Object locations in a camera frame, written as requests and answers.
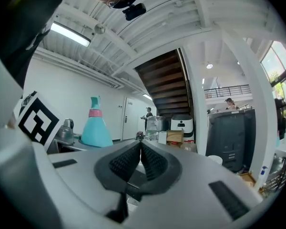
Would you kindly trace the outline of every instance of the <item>metal railing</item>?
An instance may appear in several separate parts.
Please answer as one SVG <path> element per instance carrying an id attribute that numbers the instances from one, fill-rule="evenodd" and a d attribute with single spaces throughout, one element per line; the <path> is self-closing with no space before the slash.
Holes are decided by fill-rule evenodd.
<path id="1" fill-rule="evenodd" d="M 251 93 L 251 89 L 249 85 L 206 89 L 204 91 L 205 98 L 229 97 L 233 95 L 250 94 L 250 93 Z"/>

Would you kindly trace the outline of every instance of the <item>wooden staircase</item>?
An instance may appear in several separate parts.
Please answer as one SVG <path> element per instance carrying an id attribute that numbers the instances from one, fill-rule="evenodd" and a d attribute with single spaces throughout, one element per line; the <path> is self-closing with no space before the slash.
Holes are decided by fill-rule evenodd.
<path id="1" fill-rule="evenodd" d="M 192 95 L 181 60 L 177 51 L 171 51 L 135 68 L 158 115 L 169 119 L 177 114 L 193 117 Z"/>

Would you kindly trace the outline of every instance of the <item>teal vase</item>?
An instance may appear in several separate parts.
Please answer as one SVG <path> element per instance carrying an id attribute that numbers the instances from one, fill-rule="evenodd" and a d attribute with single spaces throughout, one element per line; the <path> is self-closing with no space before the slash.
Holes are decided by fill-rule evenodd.
<path id="1" fill-rule="evenodd" d="M 92 106 L 89 111 L 89 118 L 82 133 L 82 142 L 89 146 L 107 147 L 113 142 L 106 127 L 101 111 L 100 97 L 92 97 Z"/>

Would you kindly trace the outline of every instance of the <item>man with glasses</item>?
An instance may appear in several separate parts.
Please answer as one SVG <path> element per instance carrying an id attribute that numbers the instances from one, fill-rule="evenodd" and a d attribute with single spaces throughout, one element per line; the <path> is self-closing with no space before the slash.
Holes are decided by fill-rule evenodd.
<path id="1" fill-rule="evenodd" d="M 122 9 L 136 0 L 99 0 Z M 49 33 L 47 22 L 62 0 L 0 0 L 0 58 L 23 88 L 27 69 L 39 43 Z"/>

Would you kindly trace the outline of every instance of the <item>door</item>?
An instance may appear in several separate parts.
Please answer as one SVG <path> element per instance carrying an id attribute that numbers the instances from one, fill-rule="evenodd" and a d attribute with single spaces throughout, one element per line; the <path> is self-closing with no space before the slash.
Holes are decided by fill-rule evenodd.
<path id="1" fill-rule="evenodd" d="M 126 98 L 123 140 L 136 138 L 138 130 L 138 112 L 136 110 L 134 100 Z"/>

